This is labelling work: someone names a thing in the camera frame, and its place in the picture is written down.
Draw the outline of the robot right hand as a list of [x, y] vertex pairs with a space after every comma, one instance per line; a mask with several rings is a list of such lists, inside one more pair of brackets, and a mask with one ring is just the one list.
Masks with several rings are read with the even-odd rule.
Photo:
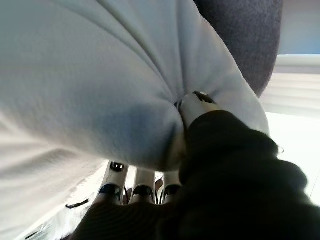
[[305, 194], [305, 174], [278, 159], [278, 146], [208, 95], [178, 104], [186, 160], [171, 202], [125, 206], [106, 186], [72, 240], [317, 240], [320, 209]]

